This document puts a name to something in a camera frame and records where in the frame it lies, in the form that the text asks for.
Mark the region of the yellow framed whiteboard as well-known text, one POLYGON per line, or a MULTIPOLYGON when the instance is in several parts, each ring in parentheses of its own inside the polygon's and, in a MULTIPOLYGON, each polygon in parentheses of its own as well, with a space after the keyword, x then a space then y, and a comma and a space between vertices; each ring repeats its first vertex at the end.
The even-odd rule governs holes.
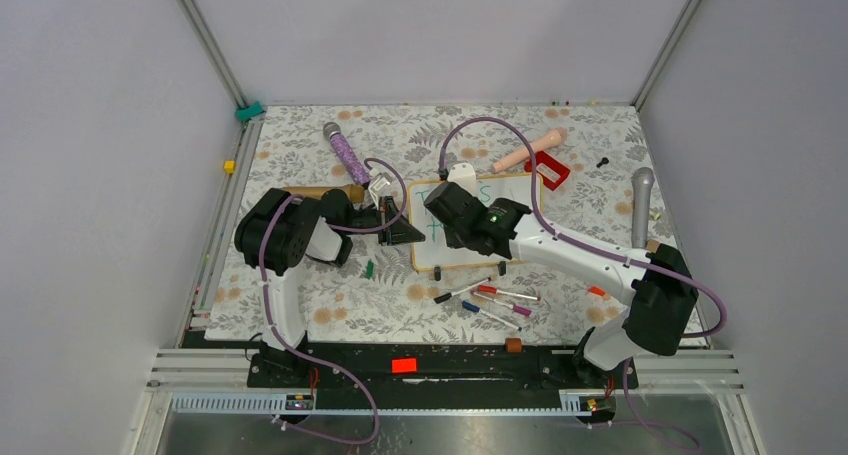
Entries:
MULTIPOLYGON (((424 202, 441 181, 416 181, 407 188, 409 207, 407 218, 410 223, 425 235, 423 242, 411 245, 411 261, 416 271, 432 271, 439 267, 443 272, 448 269, 472 268, 497 265, 509 260, 498 255, 484 256, 468 249, 454 249, 447 245, 442 224, 425 208, 424 202)), ((477 179, 477 195, 480 201, 489 206, 497 198, 507 198, 530 207, 531 174, 518 173, 507 175, 486 175, 477 179)))

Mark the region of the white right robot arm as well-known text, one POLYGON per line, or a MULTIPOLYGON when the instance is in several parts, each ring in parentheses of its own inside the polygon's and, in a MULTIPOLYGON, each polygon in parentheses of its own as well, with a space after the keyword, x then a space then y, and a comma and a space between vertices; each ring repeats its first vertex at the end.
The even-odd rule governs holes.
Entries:
POLYGON ((581 339, 573 371, 583 385, 601 385, 636 355, 678 351, 698 294, 685 282, 689 272, 676 248, 661 244, 648 252, 609 244, 551 225, 507 198, 484 204, 453 182, 438 185, 424 206, 442 224, 452 248, 554 268, 625 305, 581 339))

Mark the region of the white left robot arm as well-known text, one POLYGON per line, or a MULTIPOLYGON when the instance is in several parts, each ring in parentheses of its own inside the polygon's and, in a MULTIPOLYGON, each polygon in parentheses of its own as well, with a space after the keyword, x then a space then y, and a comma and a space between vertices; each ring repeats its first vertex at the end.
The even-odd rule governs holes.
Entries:
POLYGON ((426 240, 393 197, 374 204, 364 200, 365 189, 356 185, 271 188, 236 227, 236 250, 260 272, 264 350, 274 354, 272 373, 285 385, 301 384, 310 372, 308 356, 296 350, 307 340, 301 261, 341 267, 353 250, 353 235, 375 234, 384 246, 426 240))

